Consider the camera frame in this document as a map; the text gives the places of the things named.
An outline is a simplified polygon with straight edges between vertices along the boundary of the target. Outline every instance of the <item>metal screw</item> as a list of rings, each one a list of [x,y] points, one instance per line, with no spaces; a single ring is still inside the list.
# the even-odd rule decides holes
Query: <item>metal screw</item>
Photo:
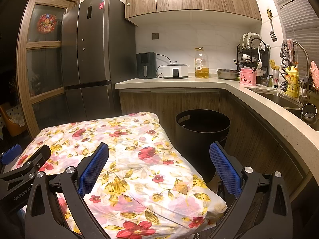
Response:
[[[252,173],[253,169],[251,167],[249,167],[249,166],[246,166],[245,167],[245,172]]]
[[[278,178],[280,178],[280,177],[281,177],[281,173],[278,172],[278,171],[275,171],[275,176],[278,177]]]
[[[66,172],[67,173],[72,173],[72,172],[74,172],[74,170],[75,170],[75,168],[74,167],[68,167],[67,169],[66,169]]]
[[[44,175],[43,172],[38,172],[37,177],[38,177],[38,178],[41,178],[43,175]]]

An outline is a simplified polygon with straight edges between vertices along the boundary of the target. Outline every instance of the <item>pink utensil holder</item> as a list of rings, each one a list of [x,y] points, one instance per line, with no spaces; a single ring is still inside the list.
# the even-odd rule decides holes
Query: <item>pink utensil holder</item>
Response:
[[[242,68],[240,71],[240,82],[241,84],[256,86],[257,73],[253,73],[253,69]]]

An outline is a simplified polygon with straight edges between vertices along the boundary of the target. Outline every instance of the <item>wooden door frame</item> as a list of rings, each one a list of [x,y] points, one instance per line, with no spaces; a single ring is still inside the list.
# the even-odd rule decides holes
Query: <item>wooden door frame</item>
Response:
[[[53,91],[30,97],[26,65],[27,50],[61,47],[61,41],[27,42],[28,30],[34,6],[36,4],[49,6],[53,5],[60,8],[65,8],[68,11],[79,3],[80,0],[50,0],[50,3],[46,3],[46,0],[28,0],[28,3],[26,5],[20,25],[19,37],[17,42],[16,76],[20,105],[28,132],[32,139],[34,139],[40,132],[32,105],[53,96],[65,93],[64,87],[61,87]]]

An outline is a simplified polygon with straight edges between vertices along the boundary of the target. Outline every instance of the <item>countertop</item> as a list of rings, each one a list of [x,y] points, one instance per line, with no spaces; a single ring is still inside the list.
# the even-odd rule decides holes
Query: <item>countertop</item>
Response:
[[[308,166],[319,184],[319,132],[313,130],[301,119],[249,90],[251,86],[239,84],[239,81],[222,80],[212,75],[209,79],[198,79],[190,76],[188,79],[132,79],[117,83],[115,89],[134,88],[215,88],[226,89],[268,121],[297,151]]]

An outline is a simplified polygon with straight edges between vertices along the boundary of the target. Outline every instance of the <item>lower cabinet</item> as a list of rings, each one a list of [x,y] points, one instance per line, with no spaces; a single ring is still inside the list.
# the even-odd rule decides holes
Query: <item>lower cabinet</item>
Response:
[[[226,152],[243,166],[283,175],[290,196],[305,179],[309,170],[302,168],[281,139],[261,116],[226,90],[219,89],[125,89],[120,90],[122,113],[155,113],[171,143],[175,145],[175,117],[191,109],[209,109],[225,114],[231,121]]]

